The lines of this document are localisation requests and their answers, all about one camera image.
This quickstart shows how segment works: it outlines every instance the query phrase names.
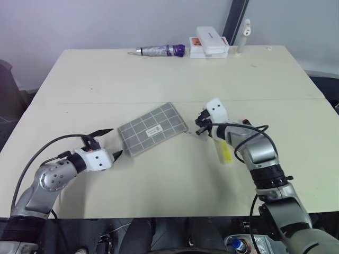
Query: wire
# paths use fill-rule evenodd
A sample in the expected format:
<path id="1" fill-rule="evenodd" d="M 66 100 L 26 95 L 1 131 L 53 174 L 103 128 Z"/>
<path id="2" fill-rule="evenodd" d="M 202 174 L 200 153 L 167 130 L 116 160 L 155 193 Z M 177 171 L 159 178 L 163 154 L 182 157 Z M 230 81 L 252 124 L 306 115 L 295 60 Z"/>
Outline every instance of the wire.
<path id="1" fill-rule="evenodd" d="M 68 243 L 67 243 L 67 239 L 66 239 L 65 233 L 64 233 L 64 231 L 63 231 L 63 228 L 61 227 L 59 218 L 58 218 L 57 214 L 55 213 L 55 211 L 54 211 L 53 209 L 51 210 L 51 214 L 54 216 L 56 225 L 57 225 L 57 227 L 58 227 L 58 231 L 59 231 L 60 234 L 61 234 L 61 238 L 63 239 L 63 242 L 64 242 L 64 245 L 65 245 L 66 251 L 67 251 L 67 253 L 70 253 L 70 251 L 69 251 L 69 246 L 68 246 Z"/>
<path id="2" fill-rule="evenodd" d="M 257 254 L 261 254 L 259 251 L 258 245 L 256 244 L 256 241 L 253 235 L 253 229 L 252 229 L 253 210 L 254 210 L 254 205 L 257 199 L 258 199 L 258 195 L 255 194 L 255 197 L 252 201 L 251 210 L 249 211 L 249 234 L 251 235 L 251 239 L 252 239 L 252 242 L 253 242 L 253 245 L 254 245 L 254 248 Z"/>
<path id="3" fill-rule="evenodd" d="M 50 159 L 48 159 L 48 160 L 45 160 L 45 161 L 41 164 L 41 166 L 42 166 L 42 165 L 45 165 L 46 163 L 49 163 L 50 161 L 56 160 L 56 159 L 59 159 L 59 157 L 58 157 L 58 156 L 55 156 L 55 157 L 53 157 L 53 158 L 50 158 Z"/>
<path id="4" fill-rule="evenodd" d="M 122 228 L 124 228 L 125 226 L 129 226 L 130 224 L 131 224 L 131 223 L 127 223 L 127 224 L 122 225 L 122 226 L 120 226 L 120 227 L 118 227 L 118 228 L 116 228 L 116 229 L 113 229 L 112 231 L 108 232 L 108 234 L 113 233 L 113 232 L 115 232 L 115 231 L 118 231 L 119 229 L 122 229 Z"/>
<path id="5" fill-rule="evenodd" d="M 238 156 L 238 154 L 237 154 L 239 148 L 240 148 L 241 146 L 243 146 L 245 143 L 247 143 L 249 140 L 252 140 L 252 139 L 254 139 L 255 137 L 259 136 L 260 134 L 263 134 L 263 133 L 269 128 L 269 126 L 268 126 L 268 125 L 263 125 L 263 126 L 257 127 L 257 129 L 261 129 L 261 128 L 263 128 L 261 131 L 259 131 L 259 132 L 257 132 L 256 134 L 250 136 L 249 138 L 245 139 L 245 140 L 242 141 L 239 145 L 237 145 L 237 147 L 234 149 L 234 156 L 235 156 L 239 161 L 241 161 L 242 163 L 245 163 L 245 162 L 244 162 L 244 160 L 241 159 L 241 158 Z"/>
<path id="6" fill-rule="evenodd" d="M 20 189 L 20 185 L 22 183 L 22 180 L 28 170 L 28 168 L 31 166 L 31 164 L 33 163 L 33 161 L 37 158 L 37 156 L 42 153 L 44 151 L 44 149 L 46 149 L 48 146 L 50 146 L 51 144 L 61 140 L 61 139 L 65 139 L 65 138 L 73 138 L 73 137 L 81 137 L 81 138 L 88 138 L 90 137 L 89 135 L 83 135 L 83 134 L 69 134 L 69 135 L 63 135 L 60 136 L 56 139 L 53 139 L 51 141 L 49 141 L 47 144 L 45 144 L 42 148 L 40 148 L 40 150 L 38 152 L 36 152 L 33 157 L 29 160 L 29 162 L 26 164 L 25 168 L 23 169 L 17 184 L 16 184 L 16 188 L 13 194 L 13 199 L 12 199 L 12 204 L 11 204 L 11 213 L 13 212 L 14 208 L 15 208 L 15 203 L 16 203 L 16 198 L 17 198 L 17 194 L 19 193 L 19 189 Z"/>
<path id="7" fill-rule="evenodd" d="M 262 126 L 259 126 L 259 127 L 254 127 L 254 126 L 251 126 L 251 125 L 246 125 L 246 124 L 237 124 L 237 123 L 203 123 L 203 122 L 200 122 L 200 125 L 204 125 L 204 126 L 225 126 L 225 127 L 229 127 L 229 126 L 232 126 L 232 127 L 240 127 L 240 128 L 245 128 L 245 129 L 250 129 L 250 130 L 253 130 L 253 131 L 256 131 L 257 133 L 250 136 L 249 138 L 245 139 L 244 141 L 242 141 L 239 145 L 237 145 L 237 147 L 234 149 L 234 155 L 235 157 L 241 161 L 242 163 L 244 163 L 244 160 L 242 160 L 238 154 L 237 154 L 237 151 L 239 150 L 239 148 L 241 146 L 243 146 L 245 143 L 247 143 L 249 140 L 252 140 L 253 138 L 259 136 L 260 134 L 264 135 L 268 140 L 269 142 L 271 143 L 276 155 L 278 155 L 278 150 L 276 149 L 276 146 L 273 142 L 273 140 L 271 139 L 270 136 L 268 136 L 265 131 L 269 128 L 268 125 L 262 125 Z"/>

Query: white table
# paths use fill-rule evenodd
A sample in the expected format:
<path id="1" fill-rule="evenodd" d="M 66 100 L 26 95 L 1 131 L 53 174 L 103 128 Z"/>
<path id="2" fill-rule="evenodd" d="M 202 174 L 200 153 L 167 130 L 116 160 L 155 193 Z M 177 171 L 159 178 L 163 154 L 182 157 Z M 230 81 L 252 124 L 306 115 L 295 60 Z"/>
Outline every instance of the white table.
<path id="1" fill-rule="evenodd" d="M 24 165 L 49 140 L 117 128 L 167 101 L 194 131 L 202 106 L 216 96 L 230 119 L 270 125 L 281 166 L 295 177 L 308 212 L 339 209 L 339 117 L 284 47 L 247 47 L 243 55 L 232 53 L 224 60 L 127 52 L 67 50 L 61 55 L 0 153 L 0 216 L 9 215 Z M 117 131 L 100 142 L 112 151 L 122 147 Z M 69 139 L 46 150 L 28 171 L 21 192 L 39 163 L 80 145 L 79 139 Z M 254 189 L 244 165 L 236 159 L 226 166 L 219 162 L 212 139 L 183 133 L 136 157 L 123 154 L 112 169 L 81 173 L 55 210 L 69 218 L 247 215 Z"/>

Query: sticker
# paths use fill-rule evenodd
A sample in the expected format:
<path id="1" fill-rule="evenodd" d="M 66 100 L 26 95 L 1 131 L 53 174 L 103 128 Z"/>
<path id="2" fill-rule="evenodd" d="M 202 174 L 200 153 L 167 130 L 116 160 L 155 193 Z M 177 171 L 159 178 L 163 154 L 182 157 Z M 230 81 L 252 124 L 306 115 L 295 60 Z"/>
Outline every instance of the sticker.
<path id="1" fill-rule="evenodd" d="M 161 125 L 158 124 L 157 126 L 154 126 L 153 128 L 150 128 L 148 130 L 146 130 L 146 134 L 148 137 L 152 137 L 153 135 L 162 132 L 163 128 L 161 128 Z"/>
<path id="2" fill-rule="evenodd" d="M 194 46 L 201 46 L 201 42 L 198 38 L 192 38 L 192 42 Z"/>

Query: white box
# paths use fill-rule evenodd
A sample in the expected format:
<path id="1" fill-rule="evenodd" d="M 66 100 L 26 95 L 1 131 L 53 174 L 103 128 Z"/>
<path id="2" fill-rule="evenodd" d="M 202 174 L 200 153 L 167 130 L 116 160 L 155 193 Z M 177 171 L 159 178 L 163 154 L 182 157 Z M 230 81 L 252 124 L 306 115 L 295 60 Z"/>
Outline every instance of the white box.
<path id="1" fill-rule="evenodd" d="M 226 46 L 226 52 L 206 55 L 199 38 L 190 37 L 190 58 L 226 58 L 228 56 L 229 44 L 225 37 L 221 37 Z"/>
<path id="2" fill-rule="evenodd" d="M 196 31 L 205 54 L 220 54 L 226 52 L 225 43 L 213 26 L 199 26 Z"/>

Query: white label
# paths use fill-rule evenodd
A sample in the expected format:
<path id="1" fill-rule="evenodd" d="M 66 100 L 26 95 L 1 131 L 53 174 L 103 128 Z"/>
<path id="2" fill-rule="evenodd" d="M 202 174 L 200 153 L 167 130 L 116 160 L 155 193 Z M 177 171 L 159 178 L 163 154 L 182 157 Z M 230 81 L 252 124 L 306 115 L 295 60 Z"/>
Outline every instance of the white label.
<path id="1" fill-rule="evenodd" d="M 150 128 L 148 130 L 146 130 L 146 134 L 148 137 L 152 137 L 153 135 L 162 132 L 163 128 L 161 128 L 161 125 L 158 124 L 157 126 L 154 126 L 153 128 Z"/>

